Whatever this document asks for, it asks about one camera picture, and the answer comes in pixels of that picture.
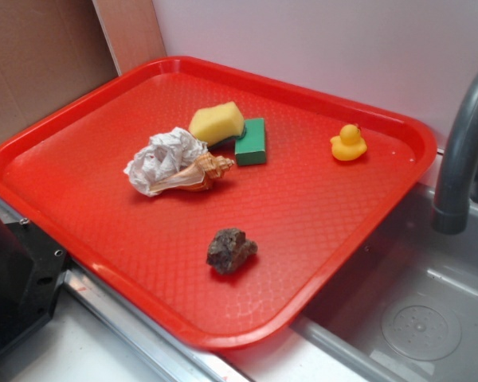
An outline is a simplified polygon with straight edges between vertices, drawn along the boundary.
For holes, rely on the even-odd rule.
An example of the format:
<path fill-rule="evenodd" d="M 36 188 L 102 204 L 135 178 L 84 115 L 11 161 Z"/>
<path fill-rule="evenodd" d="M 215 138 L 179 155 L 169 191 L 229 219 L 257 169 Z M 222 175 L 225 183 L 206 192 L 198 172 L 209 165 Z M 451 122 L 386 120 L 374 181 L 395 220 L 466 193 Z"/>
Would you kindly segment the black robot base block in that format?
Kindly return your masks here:
<path fill-rule="evenodd" d="M 0 357 L 52 319 L 67 263 L 35 223 L 0 218 Z"/>

